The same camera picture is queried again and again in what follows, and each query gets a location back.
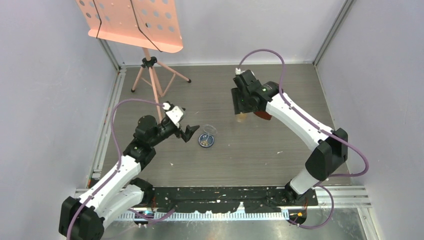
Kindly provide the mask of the clear pill bottle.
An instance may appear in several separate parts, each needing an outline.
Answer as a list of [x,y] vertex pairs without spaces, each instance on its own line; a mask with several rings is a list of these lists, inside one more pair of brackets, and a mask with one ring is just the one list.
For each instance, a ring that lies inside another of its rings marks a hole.
[[247,113],[239,113],[239,114],[236,114],[235,115],[235,120],[238,123],[242,123],[242,122],[244,122],[246,120],[247,116],[248,116]]

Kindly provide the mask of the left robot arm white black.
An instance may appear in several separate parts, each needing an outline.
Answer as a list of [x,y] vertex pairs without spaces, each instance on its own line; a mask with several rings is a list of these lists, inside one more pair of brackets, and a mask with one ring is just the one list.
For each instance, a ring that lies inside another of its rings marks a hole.
[[100,240],[108,226],[129,208],[148,207],[153,186],[137,177],[156,155],[155,146],[174,135],[188,142],[199,125],[182,130],[168,116],[157,122],[152,115],[138,120],[133,140],[118,162],[99,182],[79,197],[66,198],[58,232],[68,240]]

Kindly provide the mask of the blue round pill box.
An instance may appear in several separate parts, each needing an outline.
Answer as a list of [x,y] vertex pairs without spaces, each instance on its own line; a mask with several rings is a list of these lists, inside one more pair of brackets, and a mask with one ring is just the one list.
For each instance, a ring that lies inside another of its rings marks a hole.
[[217,129],[210,125],[205,124],[203,126],[203,133],[198,137],[198,144],[202,148],[210,148],[215,143],[215,135],[217,135]]

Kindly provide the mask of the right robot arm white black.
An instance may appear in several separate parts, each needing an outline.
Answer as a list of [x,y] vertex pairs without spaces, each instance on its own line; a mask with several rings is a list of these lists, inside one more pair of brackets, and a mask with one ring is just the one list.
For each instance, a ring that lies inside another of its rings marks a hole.
[[284,199],[299,205],[306,192],[325,181],[347,160],[348,148],[339,142],[348,140],[345,130],[333,130],[313,118],[295,104],[279,85],[268,81],[261,84],[251,70],[235,69],[231,89],[235,115],[254,113],[264,120],[276,118],[295,133],[311,150],[303,169],[284,187]]

